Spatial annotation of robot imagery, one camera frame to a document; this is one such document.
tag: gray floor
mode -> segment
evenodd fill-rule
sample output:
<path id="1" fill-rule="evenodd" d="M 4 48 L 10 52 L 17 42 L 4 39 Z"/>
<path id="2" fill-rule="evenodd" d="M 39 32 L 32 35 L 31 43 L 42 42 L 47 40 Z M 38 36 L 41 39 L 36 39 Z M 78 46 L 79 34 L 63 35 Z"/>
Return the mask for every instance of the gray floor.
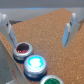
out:
<path id="1" fill-rule="evenodd" d="M 12 76 L 0 45 L 0 84 L 6 84 L 12 80 Z"/>

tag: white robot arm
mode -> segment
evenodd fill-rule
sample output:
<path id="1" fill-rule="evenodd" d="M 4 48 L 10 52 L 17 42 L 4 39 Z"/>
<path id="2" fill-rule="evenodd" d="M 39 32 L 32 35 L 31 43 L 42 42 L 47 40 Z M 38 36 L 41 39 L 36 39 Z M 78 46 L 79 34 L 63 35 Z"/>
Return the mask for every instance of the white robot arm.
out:
<path id="1" fill-rule="evenodd" d="M 13 27 L 11 26 L 7 15 L 0 13 L 0 32 L 5 35 L 13 48 L 17 46 L 17 39 L 14 34 Z"/>
<path id="2" fill-rule="evenodd" d="M 81 8 L 77 13 L 72 13 L 70 23 L 66 23 L 64 35 L 62 38 L 63 47 L 67 47 L 73 39 L 75 33 L 81 28 L 84 22 L 84 8 Z"/>

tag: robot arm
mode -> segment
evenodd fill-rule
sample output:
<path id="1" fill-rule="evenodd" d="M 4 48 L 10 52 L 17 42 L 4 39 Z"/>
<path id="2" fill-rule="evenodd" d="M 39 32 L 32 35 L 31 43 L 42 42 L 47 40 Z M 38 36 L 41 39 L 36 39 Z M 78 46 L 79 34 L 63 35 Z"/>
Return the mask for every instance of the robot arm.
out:
<path id="1" fill-rule="evenodd" d="M 13 27 L 11 26 L 7 15 L 0 13 L 0 32 L 5 35 L 13 48 L 17 46 L 17 39 L 14 34 Z"/>
<path id="2" fill-rule="evenodd" d="M 73 39 L 75 33 L 81 28 L 84 22 L 84 8 L 81 8 L 77 13 L 72 13 L 70 23 L 66 23 L 64 35 L 62 38 L 63 47 L 67 47 Z"/>

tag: glowing blue light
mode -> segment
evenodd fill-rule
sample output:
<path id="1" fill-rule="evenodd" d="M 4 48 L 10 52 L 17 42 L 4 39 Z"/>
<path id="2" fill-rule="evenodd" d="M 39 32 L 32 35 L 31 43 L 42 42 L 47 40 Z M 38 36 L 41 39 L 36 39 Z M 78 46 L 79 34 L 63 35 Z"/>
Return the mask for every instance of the glowing blue light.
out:
<path id="1" fill-rule="evenodd" d="M 43 59 L 41 57 L 31 57 L 28 60 L 28 64 L 31 68 L 37 70 L 40 69 L 43 66 Z"/>

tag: cork surface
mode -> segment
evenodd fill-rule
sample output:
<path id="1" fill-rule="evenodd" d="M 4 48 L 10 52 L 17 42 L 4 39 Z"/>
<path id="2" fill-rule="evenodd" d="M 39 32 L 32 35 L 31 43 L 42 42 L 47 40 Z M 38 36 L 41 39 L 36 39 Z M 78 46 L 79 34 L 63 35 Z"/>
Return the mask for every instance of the cork surface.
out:
<path id="1" fill-rule="evenodd" d="M 84 84 L 84 25 L 67 48 L 63 47 L 62 37 L 71 12 L 60 9 L 15 25 L 14 31 L 19 42 L 29 42 L 34 54 L 47 61 L 47 74 L 60 77 L 65 84 Z M 12 54 L 12 47 L 0 34 L 2 41 Z M 24 72 L 23 64 L 17 63 Z M 28 80 L 29 84 L 39 84 Z"/>

